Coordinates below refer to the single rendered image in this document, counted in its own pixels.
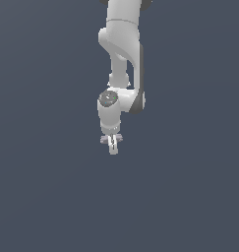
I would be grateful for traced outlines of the pale grey gripper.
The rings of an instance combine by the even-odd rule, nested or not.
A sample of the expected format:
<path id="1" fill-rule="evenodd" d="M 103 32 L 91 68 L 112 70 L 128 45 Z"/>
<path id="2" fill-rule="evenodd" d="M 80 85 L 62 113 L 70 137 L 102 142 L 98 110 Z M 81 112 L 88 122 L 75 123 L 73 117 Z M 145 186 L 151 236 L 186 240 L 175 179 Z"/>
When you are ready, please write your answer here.
<path id="1" fill-rule="evenodd" d="M 109 153 L 112 155 L 117 155 L 118 154 L 118 148 L 117 148 L 117 143 L 123 141 L 123 136 L 121 134 L 116 134 L 116 135 L 104 135 L 100 137 L 100 142 L 102 144 L 108 144 L 109 148 Z"/>

